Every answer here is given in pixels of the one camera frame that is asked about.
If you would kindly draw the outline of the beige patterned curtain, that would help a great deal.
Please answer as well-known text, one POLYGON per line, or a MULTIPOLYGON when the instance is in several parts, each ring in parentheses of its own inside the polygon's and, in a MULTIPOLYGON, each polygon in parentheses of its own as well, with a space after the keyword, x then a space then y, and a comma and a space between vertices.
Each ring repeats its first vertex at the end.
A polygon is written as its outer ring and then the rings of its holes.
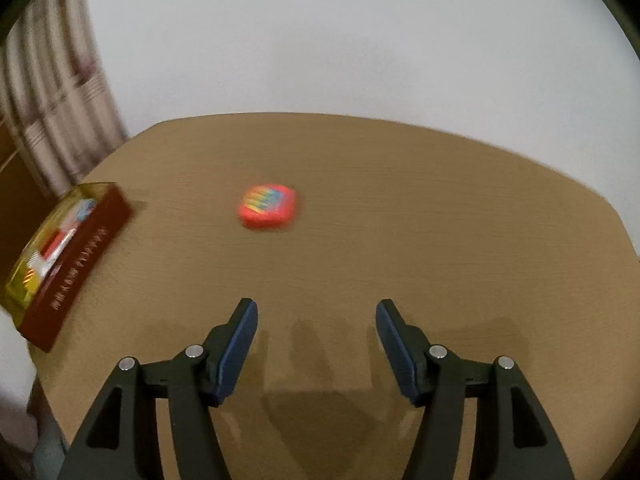
POLYGON ((53 196, 80 183, 127 141, 88 0, 13 0, 2 10, 1 114, 53 196))

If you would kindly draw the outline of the orange square colourful toy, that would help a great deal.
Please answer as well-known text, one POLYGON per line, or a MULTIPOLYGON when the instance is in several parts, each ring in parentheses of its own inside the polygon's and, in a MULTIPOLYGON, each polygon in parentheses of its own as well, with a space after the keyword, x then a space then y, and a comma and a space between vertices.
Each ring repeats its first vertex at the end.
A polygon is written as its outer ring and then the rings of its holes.
POLYGON ((293 220, 296 198, 296 192, 284 185, 256 185, 243 195, 238 217, 249 229, 280 228, 293 220))

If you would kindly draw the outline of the red tin box gold interior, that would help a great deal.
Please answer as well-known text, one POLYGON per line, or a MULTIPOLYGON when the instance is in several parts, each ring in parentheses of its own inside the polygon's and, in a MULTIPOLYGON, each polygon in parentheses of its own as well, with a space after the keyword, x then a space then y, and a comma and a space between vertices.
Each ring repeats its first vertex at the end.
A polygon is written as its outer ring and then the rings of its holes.
POLYGON ((81 287, 132 208, 111 182, 76 185, 24 247, 6 281, 4 308, 18 332, 50 352, 81 287))

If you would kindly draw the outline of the dark wooden door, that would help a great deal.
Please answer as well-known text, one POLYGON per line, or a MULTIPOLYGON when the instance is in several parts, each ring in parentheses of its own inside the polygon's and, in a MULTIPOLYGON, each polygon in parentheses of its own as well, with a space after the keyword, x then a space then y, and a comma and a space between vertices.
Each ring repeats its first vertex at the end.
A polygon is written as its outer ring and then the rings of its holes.
POLYGON ((6 120, 1 118, 1 286, 4 286, 25 245, 50 210, 51 203, 16 147, 6 120))

